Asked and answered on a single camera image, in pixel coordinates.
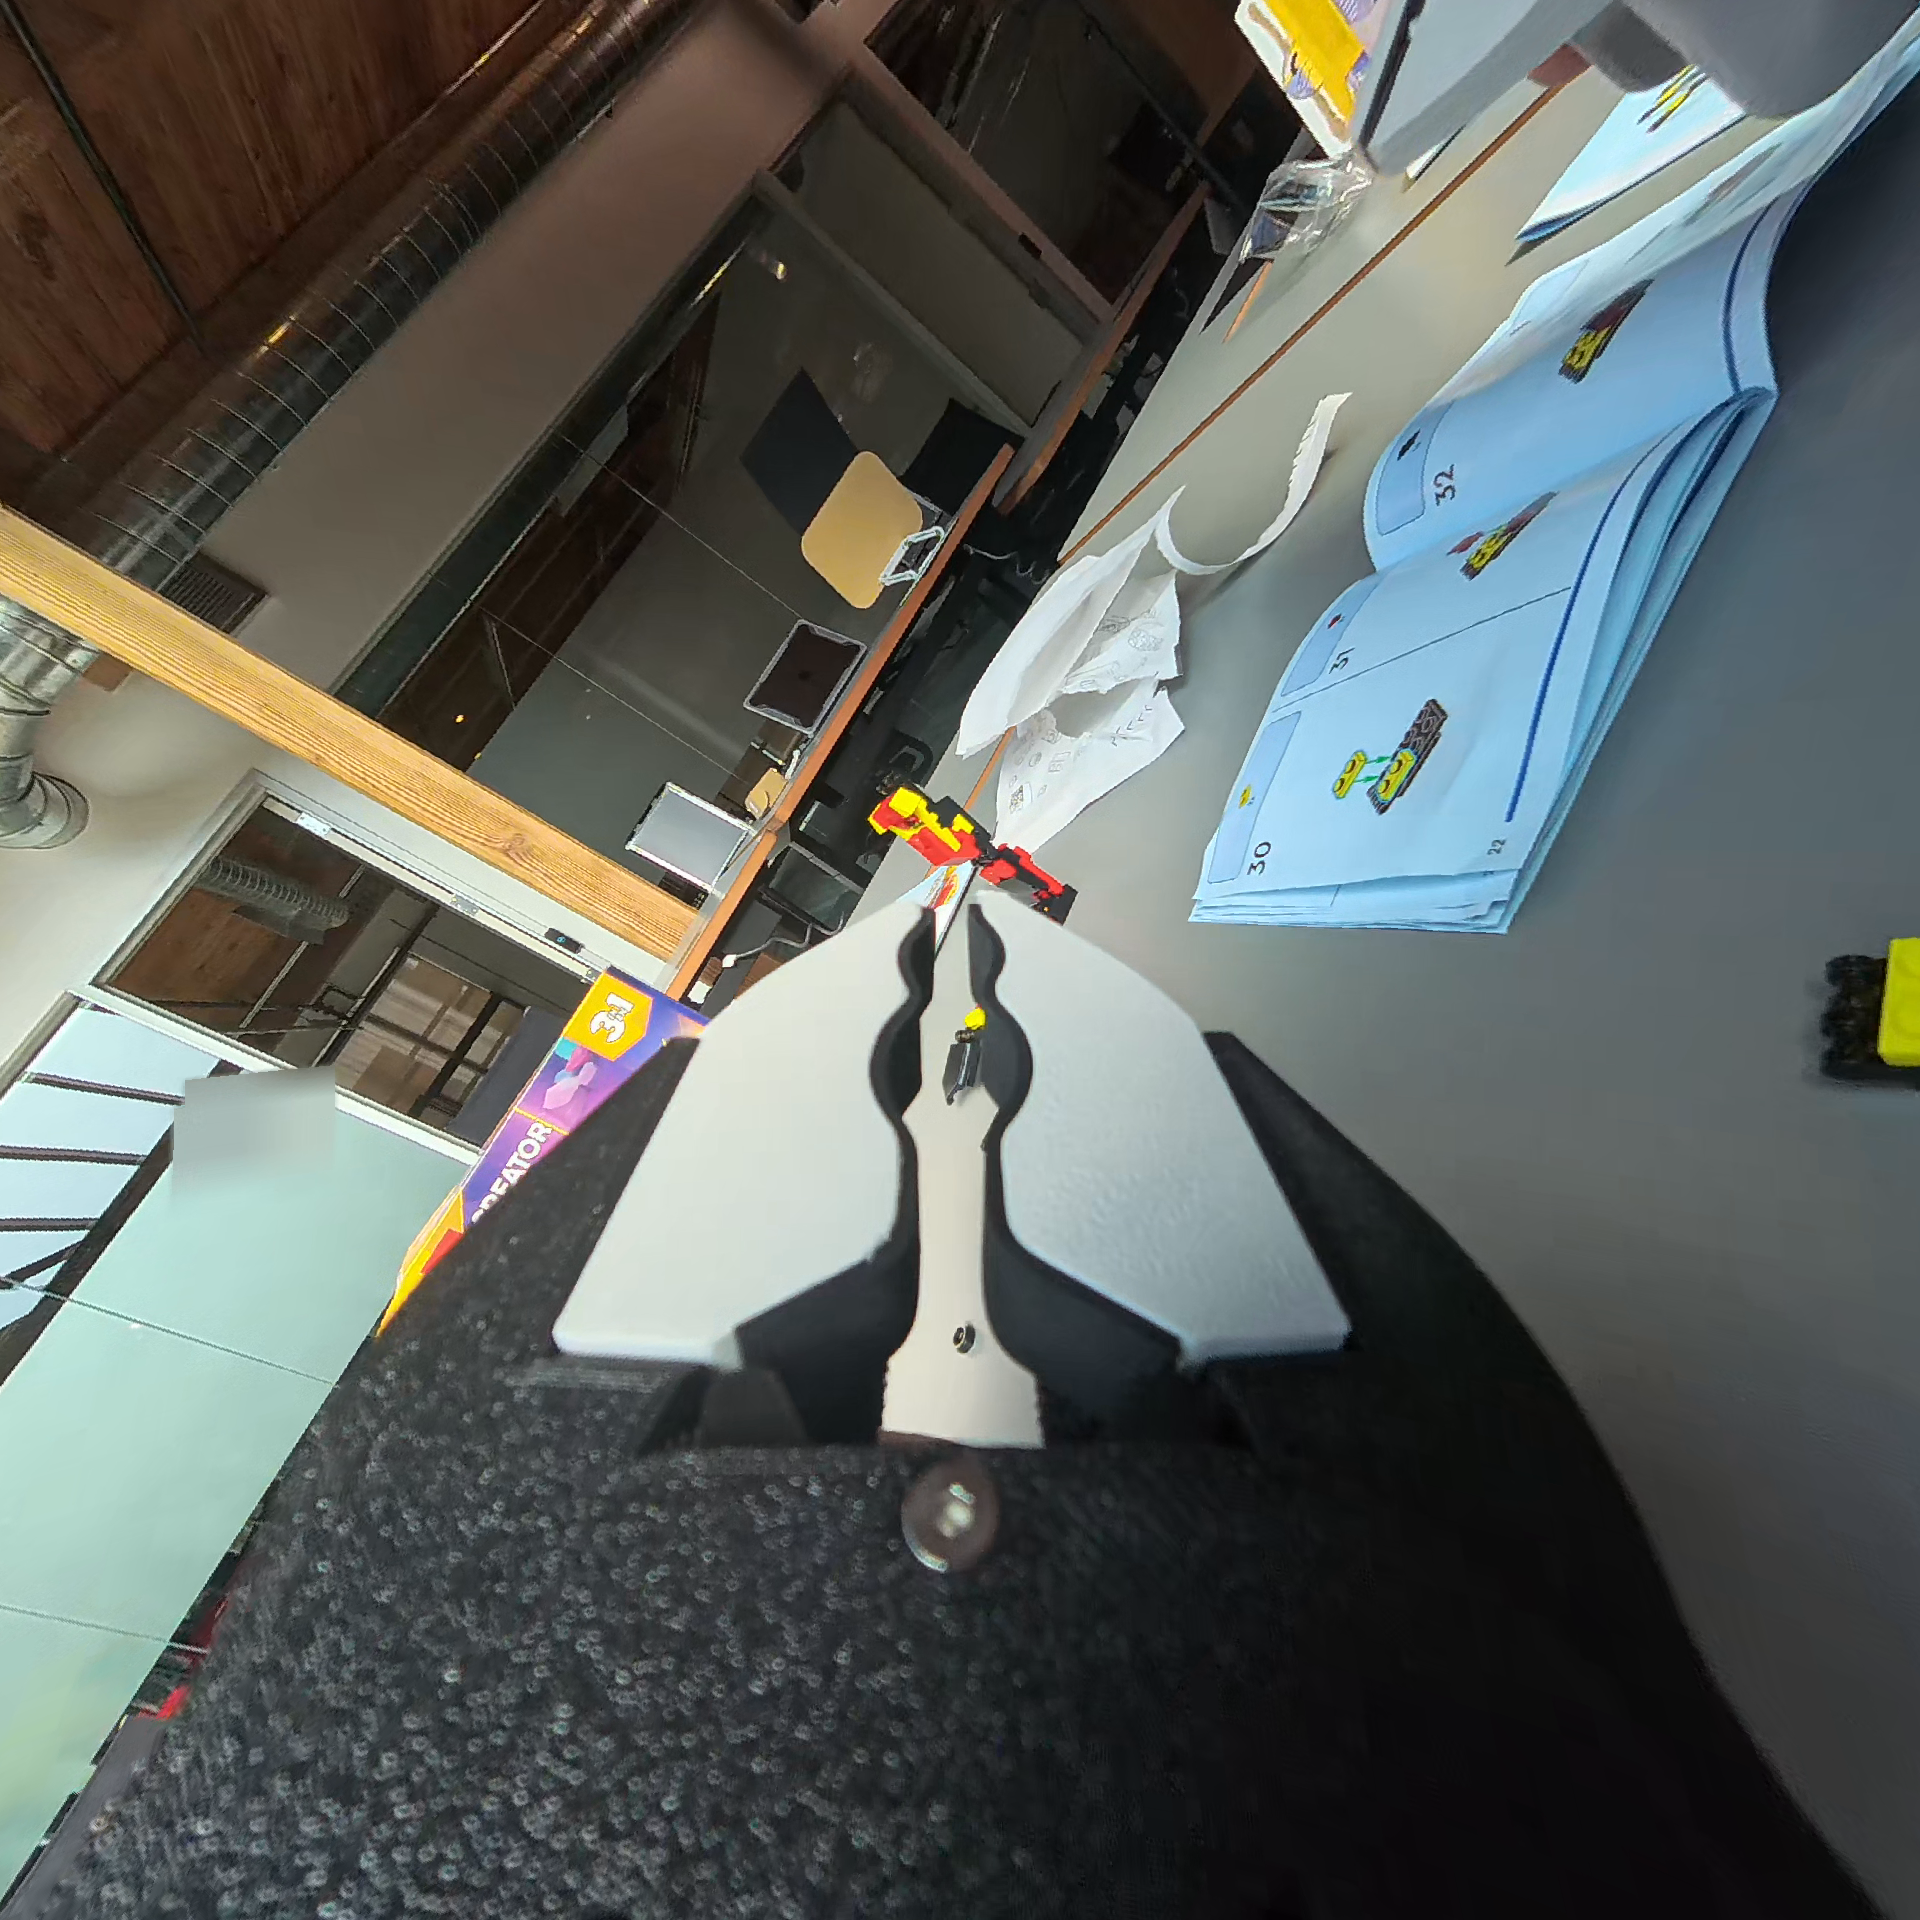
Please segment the metal ventilation duct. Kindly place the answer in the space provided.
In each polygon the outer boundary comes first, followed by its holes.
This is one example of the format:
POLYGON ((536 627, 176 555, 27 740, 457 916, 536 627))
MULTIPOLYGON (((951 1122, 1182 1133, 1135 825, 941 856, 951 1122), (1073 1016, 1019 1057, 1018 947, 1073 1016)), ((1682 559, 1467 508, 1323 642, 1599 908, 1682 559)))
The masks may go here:
POLYGON ((690 3, 595 3, 276 304, 146 445, 42 529, 171 599, 212 535, 678 37, 690 3))

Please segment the red yellow brick model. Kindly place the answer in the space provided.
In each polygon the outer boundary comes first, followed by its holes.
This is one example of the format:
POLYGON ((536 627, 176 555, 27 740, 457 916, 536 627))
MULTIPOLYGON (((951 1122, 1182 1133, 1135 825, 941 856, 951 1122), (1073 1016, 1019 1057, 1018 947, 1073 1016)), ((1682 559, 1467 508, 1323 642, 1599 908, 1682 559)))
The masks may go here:
POLYGON ((985 885, 1022 897, 1026 907, 1056 925, 1069 919, 1077 892, 1024 849, 996 840, 957 802, 900 784, 877 800, 868 825, 876 835, 903 842, 930 868, 967 868, 985 885))

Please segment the closed blue instruction booklet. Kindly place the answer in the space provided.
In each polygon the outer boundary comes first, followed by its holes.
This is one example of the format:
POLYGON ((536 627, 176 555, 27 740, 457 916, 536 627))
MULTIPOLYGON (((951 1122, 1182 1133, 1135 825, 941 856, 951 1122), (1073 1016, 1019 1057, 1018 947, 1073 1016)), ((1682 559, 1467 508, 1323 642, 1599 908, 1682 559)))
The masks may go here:
POLYGON ((1744 121, 1698 67, 1622 96, 1514 238, 1522 258, 1744 121))

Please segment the wooden ceiling beam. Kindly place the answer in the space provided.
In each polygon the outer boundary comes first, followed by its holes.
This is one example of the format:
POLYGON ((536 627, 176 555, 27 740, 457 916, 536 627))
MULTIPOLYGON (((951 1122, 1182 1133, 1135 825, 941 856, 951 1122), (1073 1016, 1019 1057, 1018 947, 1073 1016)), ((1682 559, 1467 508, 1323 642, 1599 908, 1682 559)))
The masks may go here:
POLYGON ((691 911, 152 589, 2 510, 4 599, 652 959, 691 911))

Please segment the open blue instruction booklet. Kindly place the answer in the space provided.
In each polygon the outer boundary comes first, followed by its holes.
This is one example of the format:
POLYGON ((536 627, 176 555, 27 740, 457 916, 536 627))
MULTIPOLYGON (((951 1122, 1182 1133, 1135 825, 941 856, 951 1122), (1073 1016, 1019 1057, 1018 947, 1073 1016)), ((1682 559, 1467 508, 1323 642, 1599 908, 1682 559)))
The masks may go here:
POLYGON ((1384 447, 1189 922, 1500 934, 1772 416, 1772 269, 1901 93, 1861 74, 1542 275, 1384 447))

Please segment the purple toy box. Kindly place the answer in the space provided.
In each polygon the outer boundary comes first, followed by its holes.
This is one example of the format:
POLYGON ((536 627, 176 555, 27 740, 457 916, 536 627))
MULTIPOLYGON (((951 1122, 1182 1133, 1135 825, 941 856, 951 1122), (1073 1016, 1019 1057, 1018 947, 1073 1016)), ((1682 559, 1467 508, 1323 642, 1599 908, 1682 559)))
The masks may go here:
POLYGON ((408 1247, 376 1330, 383 1332, 471 1226, 663 1044, 694 1041, 706 1027, 703 1014, 681 1000, 612 971, 589 985, 566 1021, 530 1011, 453 1122, 475 1158, 408 1247))

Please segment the black yellow brick assembly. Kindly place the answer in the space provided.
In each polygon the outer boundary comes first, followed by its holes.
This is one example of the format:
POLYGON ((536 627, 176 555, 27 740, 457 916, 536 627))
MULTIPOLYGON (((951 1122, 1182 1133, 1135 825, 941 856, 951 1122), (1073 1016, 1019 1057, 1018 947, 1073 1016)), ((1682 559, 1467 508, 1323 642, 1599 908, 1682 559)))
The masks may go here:
POLYGON ((1917 938, 1894 938, 1884 954, 1838 954, 1823 980, 1818 1074, 1841 1087, 1916 1092, 1917 938))

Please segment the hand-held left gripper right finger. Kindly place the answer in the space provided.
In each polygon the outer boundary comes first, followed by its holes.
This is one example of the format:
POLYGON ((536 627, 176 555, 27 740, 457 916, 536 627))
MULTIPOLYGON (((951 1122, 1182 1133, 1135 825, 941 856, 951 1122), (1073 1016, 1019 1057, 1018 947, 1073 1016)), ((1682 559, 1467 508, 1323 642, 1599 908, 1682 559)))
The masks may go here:
POLYGON ((1024 907, 970 908, 967 953, 1001 1347, 1031 1375, 1338 1351, 1347 1312, 1188 1013, 1024 907))

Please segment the yellow white toy box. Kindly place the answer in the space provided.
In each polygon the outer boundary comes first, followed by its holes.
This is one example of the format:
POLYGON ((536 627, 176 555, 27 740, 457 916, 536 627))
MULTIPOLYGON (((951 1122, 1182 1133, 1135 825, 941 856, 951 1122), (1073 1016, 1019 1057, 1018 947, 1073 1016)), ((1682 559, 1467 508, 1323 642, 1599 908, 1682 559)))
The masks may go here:
POLYGON ((1237 3, 1234 25, 1317 149, 1349 153, 1380 3, 1237 3))

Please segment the crumpled white paper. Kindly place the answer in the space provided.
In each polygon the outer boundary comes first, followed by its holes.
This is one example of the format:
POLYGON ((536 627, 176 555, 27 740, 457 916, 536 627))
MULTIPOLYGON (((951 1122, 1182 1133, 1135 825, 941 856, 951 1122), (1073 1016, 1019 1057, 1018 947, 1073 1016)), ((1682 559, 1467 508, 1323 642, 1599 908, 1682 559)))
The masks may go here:
POLYGON ((1182 735, 1180 571, 1157 516, 1052 577, 972 689, 957 757, 1000 744, 993 829, 1039 852, 1182 735))

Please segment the white torn paper strip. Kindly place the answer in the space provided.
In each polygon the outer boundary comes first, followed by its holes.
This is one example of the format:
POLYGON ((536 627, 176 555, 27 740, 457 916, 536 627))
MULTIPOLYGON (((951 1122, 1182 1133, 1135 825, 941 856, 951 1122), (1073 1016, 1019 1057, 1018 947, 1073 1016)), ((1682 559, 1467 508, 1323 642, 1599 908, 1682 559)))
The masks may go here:
POLYGON ((1260 529, 1256 541, 1234 557, 1218 562, 1202 562, 1184 555, 1174 539, 1174 505, 1164 506, 1151 522, 1151 545, 1166 566, 1182 577, 1211 578, 1257 560, 1271 545, 1282 541, 1315 491, 1327 458, 1331 428, 1349 398, 1349 392, 1327 395, 1313 406, 1308 426, 1293 448, 1286 477, 1286 492, 1275 516, 1260 529))

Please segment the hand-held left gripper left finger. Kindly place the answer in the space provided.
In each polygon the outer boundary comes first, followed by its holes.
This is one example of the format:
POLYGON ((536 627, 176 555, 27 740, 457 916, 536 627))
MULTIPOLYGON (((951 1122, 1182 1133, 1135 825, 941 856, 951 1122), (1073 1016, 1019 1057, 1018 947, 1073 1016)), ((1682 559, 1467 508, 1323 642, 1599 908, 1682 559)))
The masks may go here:
POLYGON ((772 972, 691 1046, 551 1328, 571 1358, 882 1375, 913 1328, 921 1019, 911 903, 772 972))

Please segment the clear plastic bag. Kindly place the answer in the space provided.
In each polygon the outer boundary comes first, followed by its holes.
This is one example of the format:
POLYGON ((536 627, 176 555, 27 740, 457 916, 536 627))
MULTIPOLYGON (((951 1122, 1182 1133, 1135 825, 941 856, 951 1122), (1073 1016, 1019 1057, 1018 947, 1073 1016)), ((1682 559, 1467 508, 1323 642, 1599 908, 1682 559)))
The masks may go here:
POLYGON ((1260 187, 1237 260, 1305 255, 1345 223, 1374 182, 1375 172, 1356 155, 1286 160, 1260 187))

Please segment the grey desk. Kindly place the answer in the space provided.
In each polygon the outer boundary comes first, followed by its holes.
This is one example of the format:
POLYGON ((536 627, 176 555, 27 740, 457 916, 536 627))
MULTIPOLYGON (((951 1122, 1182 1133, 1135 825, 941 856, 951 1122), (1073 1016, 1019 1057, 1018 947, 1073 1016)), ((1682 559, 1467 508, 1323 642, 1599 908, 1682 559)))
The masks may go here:
POLYGON ((1293 529, 1188 600, 1182 738, 1044 861, 1079 932, 1256 1049, 1500 1287, 1749 1731, 1916 1916, 1916 1095, 1815 1071, 1825 963, 1916 934, 1913 88, 1788 227, 1781 395, 1510 932, 1188 925, 1286 660, 1367 571, 1386 439, 1531 277, 1754 135, 1514 258, 1613 98, 1491 108, 1186 336, 1064 551, 1172 492, 1188 555, 1241 551, 1311 406, 1349 401, 1293 529))

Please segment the tan chair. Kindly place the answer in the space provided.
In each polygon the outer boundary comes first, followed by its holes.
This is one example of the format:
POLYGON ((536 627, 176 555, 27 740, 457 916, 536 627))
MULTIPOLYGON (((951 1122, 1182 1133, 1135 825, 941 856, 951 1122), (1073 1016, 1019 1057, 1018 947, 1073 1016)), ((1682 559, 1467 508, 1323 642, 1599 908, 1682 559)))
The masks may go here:
POLYGON ((854 611, 930 572, 951 515, 911 492, 873 450, 857 450, 800 537, 804 562, 854 611))

